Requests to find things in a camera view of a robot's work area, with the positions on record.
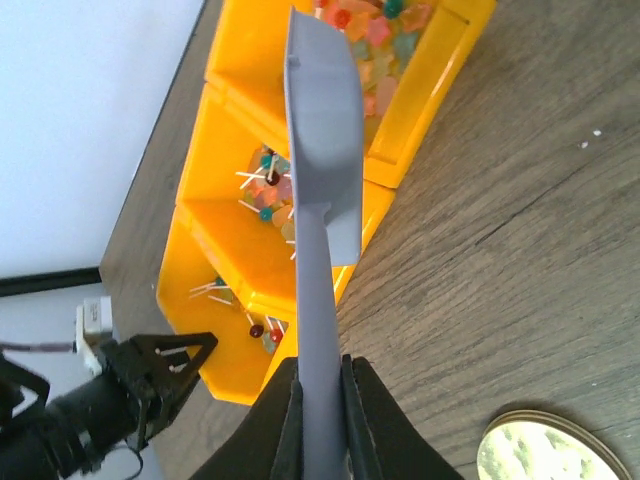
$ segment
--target black cable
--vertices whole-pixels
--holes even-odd
[[[75,350],[74,342],[50,342],[50,343],[13,343],[0,342],[0,351],[24,353],[70,353]]]
[[[0,278],[0,297],[100,283],[98,267],[24,277]]]
[[[140,476],[140,474],[142,473],[142,469],[144,468],[144,460],[142,460],[142,455],[140,455],[140,452],[136,452],[133,448],[131,448],[128,445],[116,445],[111,450],[109,450],[109,453],[115,452],[117,450],[129,450],[138,459],[138,471],[136,473],[134,473],[133,475],[131,475],[131,476],[129,476],[129,477],[123,479],[123,480],[135,480],[136,478],[138,478]]]

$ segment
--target yellow plastic tray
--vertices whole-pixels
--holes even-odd
[[[495,0],[435,0],[434,13],[377,128],[367,128],[364,176],[396,188],[473,45]],[[288,157],[283,68],[291,6],[307,0],[227,0],[209,55],[206,80],[230,115]]]
[[[375,128],[366,129],[363,249],[495,7],[494,0],[430,3],[433,16],[388,110]],[[200,372],[211,393],[247,405],[280,362],[297,355],[293,248],[271,223],[238,203],[243,179],[235,175],[246,171],[261,145],[289,158],[283,64],[292,5],[312,11],[310,0],[224,4],[157,289],[158,303],[177,332],[211,331],[218,337]],[[336,301],[354,268],[333,269]],[[217,275],[238,303],[227,306],[206,295],[189,299],[191,288]],[[249,336],[245,309],[288,322],[275,354]]]
[[[246,171],[262,143],[227,113],[219,94],[205,85],[157,290],[158,303],[176,331],[204,330],[218,337],[218,347],[201,375],[216,398],[244,404],[253,403],[283,358],[297,355],[295,262],[290,259],[294,250],[271,222],[261,221],[238,203],[244,178],[235,172]],[[395,194],[367,181],[363,192],[365,248]],[[333,269],[336,301],[354,269]],[[263,352],[261,341],[249,336],[241,309],[206,295],[188,298],[191,288],[213,281],[216,275],[246,310],[288,322],[290,328],[272,359]],[[240,381],[237,376],[246,365],[252,365],[252,374]]]

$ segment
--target wood grain surface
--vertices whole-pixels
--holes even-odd
[[[169,331],[154,285],[219,9],[203,9],[101,266],[125,337]],[[640,476],[638,31],[634,1],[501,2],[340,304],[343,351],[465,478],[489,420],[523,406],[580,423]],[[199,385],[155,441],[167,478],[246,411]]]

